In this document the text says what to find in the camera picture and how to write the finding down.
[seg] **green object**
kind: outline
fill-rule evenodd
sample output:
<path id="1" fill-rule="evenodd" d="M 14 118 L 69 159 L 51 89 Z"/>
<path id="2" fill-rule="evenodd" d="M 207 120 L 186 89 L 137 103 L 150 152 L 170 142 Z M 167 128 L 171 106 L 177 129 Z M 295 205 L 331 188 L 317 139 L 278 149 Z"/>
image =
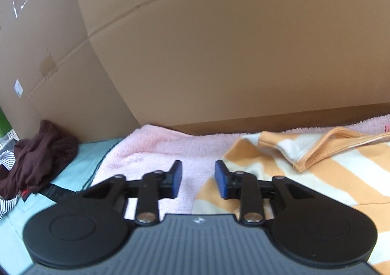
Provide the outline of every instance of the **green object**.
<path id="1" fill-rule="evenodd" d="M 0 109 L 0 137 L 6 136 L 7 133 L 11 130 L 12 130 L 12 126 L 9 124 L 3 111 Z"/>

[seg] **black and white striped fabric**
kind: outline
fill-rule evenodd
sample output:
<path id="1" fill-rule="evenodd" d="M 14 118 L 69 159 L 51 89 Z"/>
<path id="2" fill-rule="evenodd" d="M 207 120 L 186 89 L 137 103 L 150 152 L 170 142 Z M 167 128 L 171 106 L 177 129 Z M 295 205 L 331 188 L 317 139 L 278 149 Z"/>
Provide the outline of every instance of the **black and white striped fabric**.
<path id="1" fill-rule="evenodd" d="M 14 166 L 15 163 L 15 154 L 14 152 L 11 152 L 9 150 L 4 151 L 0 154 L 0 164 L 3 164 L 7 170 L 11 170 L 12 166 Z M 19 194 L 10 199 L 10 200 L 4 200 L 0 197 L 0 220 L 4 217 L 4 215 L 9 212 L 15 205 L 17 204 L 19 198 L 20 198 L 21 192 Z"/>
<path id="2" fill-rule="evenodd" d="M 7 170 L 11 170 L 15 164 L 15 154 L 10 150 L 6 150 L 0 154 L 0 164 L 3 164 Z"/>

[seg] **ribbed gray surface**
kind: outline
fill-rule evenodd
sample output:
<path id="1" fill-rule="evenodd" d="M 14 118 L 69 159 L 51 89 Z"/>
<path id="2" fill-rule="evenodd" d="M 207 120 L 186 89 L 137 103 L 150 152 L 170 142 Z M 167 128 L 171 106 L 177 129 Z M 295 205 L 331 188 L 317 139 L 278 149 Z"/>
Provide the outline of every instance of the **ribbed gray surface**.
<path id="1" fill-rule="evenodd" d="M 275 249 L 259 228 L 232 215 L 166 215 L 157 226 L 138 228 L 110 259 L 79 270 L 33 266 L 26 275 L 374 275 L 365 263 L 340 270 L 300 265 Z"/>

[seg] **black strap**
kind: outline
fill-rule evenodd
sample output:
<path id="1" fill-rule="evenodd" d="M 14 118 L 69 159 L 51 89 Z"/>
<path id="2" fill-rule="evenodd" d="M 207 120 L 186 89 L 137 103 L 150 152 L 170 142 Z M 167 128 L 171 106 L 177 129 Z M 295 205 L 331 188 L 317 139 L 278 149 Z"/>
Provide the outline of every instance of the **black strap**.
<path id="1" fill-rule="evenodd" d="M 58 202 L 66 197 L 74 195 L 76 192 L 54 184 L 48 184 L 39 193 L 54 202 Z"/>

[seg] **cardboard wall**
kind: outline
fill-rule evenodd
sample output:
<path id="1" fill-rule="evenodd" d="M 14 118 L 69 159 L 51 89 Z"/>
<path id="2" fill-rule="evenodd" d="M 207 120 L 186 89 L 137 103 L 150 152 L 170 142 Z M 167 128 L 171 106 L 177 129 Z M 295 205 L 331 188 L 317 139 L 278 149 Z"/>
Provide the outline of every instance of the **cardboard wall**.
<path id="1" fill-rule="evenodd" d="M 390 101 L 390 0 L 78 0 L 141 124 Z"/>
<path id="2" fill-rule="evenodd" d="M 77 0 L 0 1 L 0 106 L 20 137 L 37 133 L 41 119 L 82 141 L 139 126 L 88 40 Z"/>

